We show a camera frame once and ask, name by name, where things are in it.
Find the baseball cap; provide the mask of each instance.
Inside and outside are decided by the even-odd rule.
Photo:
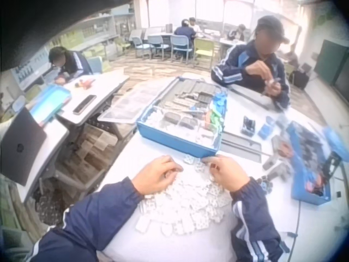
[[[284,44],[290,43],[285,37],[285,31],[282,23],[273,15],[266,15],[258,19],[257,26],[269,29],[270,36],[274,39],[281,40]]]

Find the person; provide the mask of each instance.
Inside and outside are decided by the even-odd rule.
[[[56,46],[50,50],[49,62],[61,68],[55,81],[59,85],[81,75],[92,75],[91,67],[82,53],[69,51],[62,46]]]
[[[241,24],[236,30],[230,30],[228,33],[228,40],[238,39],[240,41],[245,41],[244,31],[246,30],[245,25]]]
[[[296,55],[295,50],[296,50],[296,44],[293,43],[290,46],[290,51],[288,53],[285,53],[285,57],[288,60],[288,64],[294,66],[295,68],[298,68],[299,67],[298,56]]]
[[[257,22],[255,39],[231,47],[212,69],[211,77],[223,86],[238,84],[266,93],[277,109],[285,110],[290,104],[290,87],[284,65],[275,52],[281,43],[288,42],[281,22],[274,16],[264,16]]]
[[[200,26],[196,25],[196,19],[194,17],[189,18],[190,27],[194,29],[195,33],[200,33]]]
[[[189,20],[184,19],[182,20],[182,26],[178,27],[174,31],[175,35],[184,35],[189,39],[189,46],[178,46],[178,48],[181,49],[187,49],[192,47],[192,41],[195,38],[196,32],[194,31],[193,28],[189,27]],[[178,52],[179,56],[177,58],[180,58],[180,56],[185,57],[186,56],[186,51],[180,51]]]
[[[231,231],[237,261],[277,261],[283,254],[283,242],[269,214],[263,189],[229,157],[218,155],[202,161],[209,165],[215,181],[231,192],[232,211],[238,219]],[[183,167],[170,156],[161,156],[132,180],[127,177],[105,185],[100,192],[67,209],[63,227],[48,231],[26,261],[98,261],[96,251],[102,251],[118,234],[144,196],[164,190],[181,171]]]

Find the bulletin board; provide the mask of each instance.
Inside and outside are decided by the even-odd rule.
[[[333,85],[347,58],[349,47],[324,40],[314,71],[330,85]]]

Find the smartphone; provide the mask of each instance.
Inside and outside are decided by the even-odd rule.
[[[74,110],[73,113],[75,115],[81,114],[81,112],[90,104],[93,100],[96,99],[96,95],[90,94],[88,95]]]

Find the laptop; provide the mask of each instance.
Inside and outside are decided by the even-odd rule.
[[[35,158],[46,139],[46,133],[23,108],[12,120],[1,140],[0,172],[25,186]]]

